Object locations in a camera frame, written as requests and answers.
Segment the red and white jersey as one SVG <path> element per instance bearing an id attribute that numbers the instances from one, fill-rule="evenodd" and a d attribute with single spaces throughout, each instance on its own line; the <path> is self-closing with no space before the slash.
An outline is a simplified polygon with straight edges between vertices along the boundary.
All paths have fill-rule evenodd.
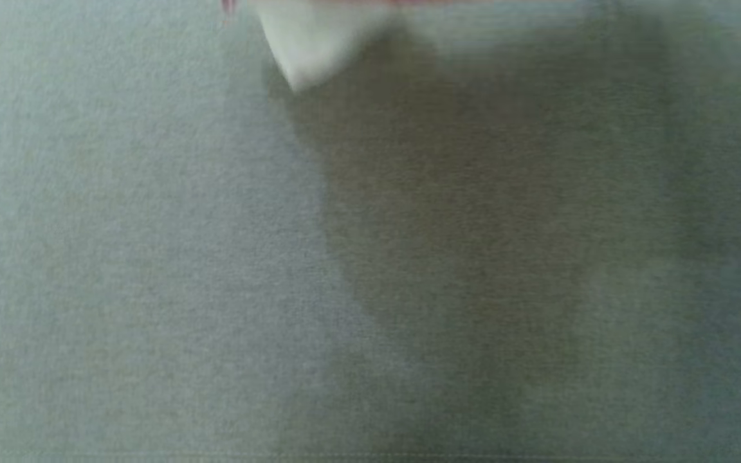
<path id="1" fill-rule="evenodd" d="M 399 20 L 402 8 L 453 0 L 219 0 L 258 20 L 271 56 L 294 92 L 334 77 Z"/>

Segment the large grey sofa seat cushion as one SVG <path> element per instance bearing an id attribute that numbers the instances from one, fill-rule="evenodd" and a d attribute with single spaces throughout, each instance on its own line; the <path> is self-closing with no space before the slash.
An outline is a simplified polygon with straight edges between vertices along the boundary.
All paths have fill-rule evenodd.
<path id="1" fill-rule="evenodd" d="M 0 463 L 741 463 L 741 0 L 0 0 Z"/>

